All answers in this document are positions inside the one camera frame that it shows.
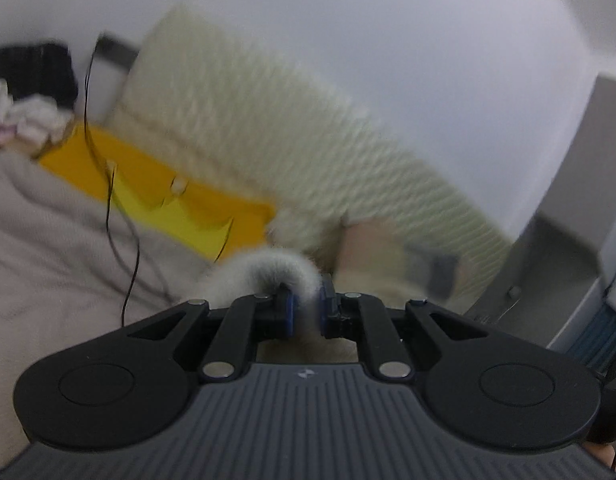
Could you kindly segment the white fleece blue-striped garment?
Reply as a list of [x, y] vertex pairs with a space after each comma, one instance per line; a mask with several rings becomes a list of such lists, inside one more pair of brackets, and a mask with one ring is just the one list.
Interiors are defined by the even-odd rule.
[[322, 278], [307, 257], [283, 248], [239, 252], [206, 272], [189, 290], [189, 299], [204, 299], [212, 309], [230, 307], [239, 297], [271, 295], [287, 287], [298, 299], [295, 336], [259, 344], [257, 360], [276, 364], [351, 363], [357, 346], [347, 339], [325, 339], [319, 326]]

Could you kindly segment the black clothes pile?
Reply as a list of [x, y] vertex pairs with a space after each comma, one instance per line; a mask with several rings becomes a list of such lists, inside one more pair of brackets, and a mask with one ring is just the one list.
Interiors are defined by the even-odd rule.
[[78, 98], [72, 56], [60, 42], [0, 47], [0, 79], [14, 101], [44, 96], [59, 108], [73, 108]]

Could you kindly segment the plaid pink grey pillow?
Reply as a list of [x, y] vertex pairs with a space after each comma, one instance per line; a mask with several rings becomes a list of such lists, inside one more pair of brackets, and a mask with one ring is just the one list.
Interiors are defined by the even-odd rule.
[[388, 221], [365, 220], [344, 226], [333, 282], [337, 292], [362, 292], [401, 308], [413, 299], [443, 304], [466, 275], [459, 256], [404, 242]]

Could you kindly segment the yellow cartoon pillow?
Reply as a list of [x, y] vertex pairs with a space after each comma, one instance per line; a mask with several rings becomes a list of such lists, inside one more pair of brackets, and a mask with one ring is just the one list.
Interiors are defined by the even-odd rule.
[[39, 164], [104, 202], [106, 178], [95, 166], [87, 134], [112, 172], [114, 194], [131, 220], [213, 261], [267, 243], [268, 224], [275, 217], [272, 205], [194, 181], [103, 128], [76, 125], [67, 140], [40, 157]]

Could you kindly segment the grey bed sheet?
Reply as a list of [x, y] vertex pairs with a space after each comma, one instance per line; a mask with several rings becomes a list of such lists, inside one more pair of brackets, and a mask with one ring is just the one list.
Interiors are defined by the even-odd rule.
[[12, 393], [29, 365], [178, 304], [211, 266], [0, 152], [0, 468], [27, 445]]

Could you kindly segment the cream quilted headboard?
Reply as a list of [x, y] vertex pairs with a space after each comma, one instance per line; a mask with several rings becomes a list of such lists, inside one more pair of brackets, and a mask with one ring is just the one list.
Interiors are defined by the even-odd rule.
[[276, 206], [274, 243], [332, 270], [348, 219], [468, 266], [457, 297], [500, 271], [509, 239], [453, 184], [336, 87], [255, 41], [172, 8], [148, 33], [106, 125], [227, 192]]

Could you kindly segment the grey bedside wardrobe cabinet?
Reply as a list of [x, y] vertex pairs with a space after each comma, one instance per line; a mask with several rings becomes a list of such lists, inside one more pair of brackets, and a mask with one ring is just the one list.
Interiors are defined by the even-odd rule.
[[598, 74], [578, 131], [473, 321], [566, 351], [616, 277], [616, 77]]

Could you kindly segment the blue curtain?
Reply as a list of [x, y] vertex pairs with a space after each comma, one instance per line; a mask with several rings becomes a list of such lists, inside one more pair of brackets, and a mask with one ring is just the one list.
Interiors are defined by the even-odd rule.
[[616, 312], [604, 304], [567, 354], [596, 373], [616, 373]]

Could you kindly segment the wall socket panel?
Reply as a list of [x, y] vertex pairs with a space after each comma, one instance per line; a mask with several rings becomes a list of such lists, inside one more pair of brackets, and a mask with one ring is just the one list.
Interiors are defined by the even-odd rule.
[[131, 70], [139, 52], [137, 47], [108, 32], [103, 32], [98, 37], [94, 47], [95, 58], [100, 58], [126, 72]]

